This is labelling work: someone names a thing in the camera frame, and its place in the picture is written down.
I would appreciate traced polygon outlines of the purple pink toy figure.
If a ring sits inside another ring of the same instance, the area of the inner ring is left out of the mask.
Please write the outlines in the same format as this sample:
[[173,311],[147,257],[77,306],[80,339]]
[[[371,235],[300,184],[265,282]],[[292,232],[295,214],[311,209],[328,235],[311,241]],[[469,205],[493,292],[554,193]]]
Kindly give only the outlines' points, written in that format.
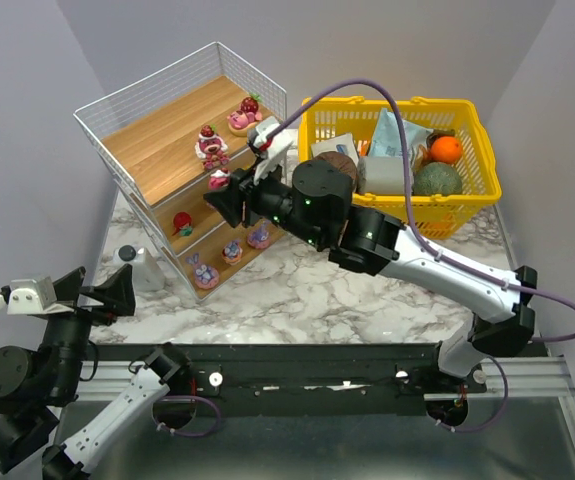
[[257,227],[253,228],[247,235],[247,245],[256,250],[264,250],[270,245],[270,232],[268,222],[263,220]]

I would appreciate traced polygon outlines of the red strawberry toy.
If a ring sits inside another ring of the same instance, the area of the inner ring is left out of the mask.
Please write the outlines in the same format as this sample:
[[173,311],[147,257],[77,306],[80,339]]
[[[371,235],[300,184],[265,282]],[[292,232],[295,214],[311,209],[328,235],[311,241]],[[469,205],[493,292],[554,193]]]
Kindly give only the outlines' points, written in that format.
[[185,211],[176,213],[173,217],[172,224],[173,234],[175,236],[186,237],[193,232],[193,218]]

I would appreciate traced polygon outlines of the pink red figure toy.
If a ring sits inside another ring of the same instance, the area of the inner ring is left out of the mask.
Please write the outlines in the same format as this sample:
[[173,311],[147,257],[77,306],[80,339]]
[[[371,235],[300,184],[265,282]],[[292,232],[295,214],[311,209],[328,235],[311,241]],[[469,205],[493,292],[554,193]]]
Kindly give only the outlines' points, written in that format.
[[209,190],[217,190],[227,187],[230,183],[230,172],[227,168],[217,169],[210,174],[208,182]]

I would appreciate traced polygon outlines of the pink strawberry cake toy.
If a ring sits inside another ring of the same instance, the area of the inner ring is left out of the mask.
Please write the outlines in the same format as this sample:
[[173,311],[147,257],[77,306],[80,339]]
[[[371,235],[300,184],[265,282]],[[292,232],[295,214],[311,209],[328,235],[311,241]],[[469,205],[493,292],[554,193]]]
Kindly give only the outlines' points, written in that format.
[[238,137],[244,137],[247,131],[263,120],[260,111],[260,96],[249,93],[241,102],[237,110],[227,116],[229,131]]

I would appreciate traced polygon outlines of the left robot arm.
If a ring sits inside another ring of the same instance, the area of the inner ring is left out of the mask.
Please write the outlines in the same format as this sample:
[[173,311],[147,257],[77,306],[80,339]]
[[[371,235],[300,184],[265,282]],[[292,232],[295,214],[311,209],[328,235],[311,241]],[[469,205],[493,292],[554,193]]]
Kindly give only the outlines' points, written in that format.
[[130,265],[99,286],[85,285],[85,274],[79,267],[58,280],[15,280],[0,290],[0,308],[8,314],[46,322],[37,349],[0,348],[1,474],[87,479],[110,443],[142,411],[167,394],[191,392],[195,384],[186,355],[170,343],[159,345],[92,421],[64,442],[51,443],[59,424],[52,410],[77,398],[92,327],[135,312]]

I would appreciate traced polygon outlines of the purple bunny toy pink base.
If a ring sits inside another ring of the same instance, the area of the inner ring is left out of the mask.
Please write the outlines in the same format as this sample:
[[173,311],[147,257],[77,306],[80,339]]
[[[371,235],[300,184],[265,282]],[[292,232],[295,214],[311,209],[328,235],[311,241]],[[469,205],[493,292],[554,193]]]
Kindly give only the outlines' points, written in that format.
[[210,290],[218,285],[220,281],[218,270],[202,262],[198,253],[187,256],[185,262],[192,267],[194,281],[200,289]]

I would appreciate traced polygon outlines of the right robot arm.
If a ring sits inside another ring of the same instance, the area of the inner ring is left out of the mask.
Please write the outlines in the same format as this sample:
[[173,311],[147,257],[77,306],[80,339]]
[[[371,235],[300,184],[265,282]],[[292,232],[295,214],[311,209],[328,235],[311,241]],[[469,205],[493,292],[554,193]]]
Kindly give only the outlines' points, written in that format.
[[456,258],[462,265],[452,266],[447,251],[422,245],[401,220],[353,204],[352,194],[348,175],[310,160],[295,168],[291,185],[238,169],[204,199],[232,227],[266,219],[344,270],[413,283],[469,309],[472,320],[437,347],[444,374],[463,378],[486,357],[515,357],[526,347],[535,313],[516,289],[535,279],[533,270],[499,270],[462,255]]

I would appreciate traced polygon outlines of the small purple bunny toy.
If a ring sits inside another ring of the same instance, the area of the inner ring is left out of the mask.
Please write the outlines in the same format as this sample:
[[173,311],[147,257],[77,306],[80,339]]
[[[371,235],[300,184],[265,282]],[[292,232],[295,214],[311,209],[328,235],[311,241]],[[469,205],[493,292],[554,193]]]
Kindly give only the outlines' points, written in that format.
[[243,249],[240,240],[235,239],[227,243],[222,250],[223,261],[228,265],[235,265],[242,259]]

